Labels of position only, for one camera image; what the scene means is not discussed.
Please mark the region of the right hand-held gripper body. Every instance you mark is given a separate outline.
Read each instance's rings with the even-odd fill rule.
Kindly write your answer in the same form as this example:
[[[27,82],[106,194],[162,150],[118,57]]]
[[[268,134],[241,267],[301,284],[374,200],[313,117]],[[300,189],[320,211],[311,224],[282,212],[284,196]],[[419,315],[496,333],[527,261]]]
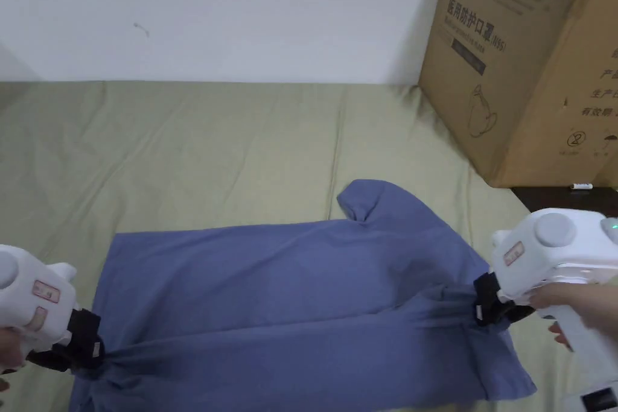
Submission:
[[[492,237],[500,302],[530,306],[529,294],[554,283],[600,285],[617,276],[617,220],[599,212],[548,208]],[[539,311],[556,321],[583,368],[588,387],[568,396],[565,411],[616,411],[617,344],[584,325],[566,306]]]

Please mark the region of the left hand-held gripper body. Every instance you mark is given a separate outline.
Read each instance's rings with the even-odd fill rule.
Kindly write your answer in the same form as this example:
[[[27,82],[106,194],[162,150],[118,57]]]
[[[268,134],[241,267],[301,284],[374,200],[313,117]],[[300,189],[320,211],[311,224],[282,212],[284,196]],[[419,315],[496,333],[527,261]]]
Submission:
[[[1,327],[15,331],[21,350],[51,350],[72,338],[69,321],[80,308],[75,267],[46,265],[24,249],[1,246]]]

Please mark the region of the person's left hand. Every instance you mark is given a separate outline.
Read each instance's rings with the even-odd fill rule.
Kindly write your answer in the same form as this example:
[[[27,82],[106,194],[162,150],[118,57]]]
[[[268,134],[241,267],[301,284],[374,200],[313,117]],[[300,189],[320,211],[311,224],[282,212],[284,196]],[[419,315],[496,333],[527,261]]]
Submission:
[[[17,369],[23,363],[20,334],[9,328],[1,328],[1,392],[10,387],[9,383],[2,378],[3,371]]]

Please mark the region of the person's right hand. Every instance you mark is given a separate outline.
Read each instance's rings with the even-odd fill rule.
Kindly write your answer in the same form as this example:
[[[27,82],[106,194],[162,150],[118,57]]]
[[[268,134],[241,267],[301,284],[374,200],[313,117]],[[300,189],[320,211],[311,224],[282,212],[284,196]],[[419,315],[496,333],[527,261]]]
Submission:
[[[554,283],[533,290],[529,304],[534,309],[568,306],[584,325],[617,341],[617,286]]]

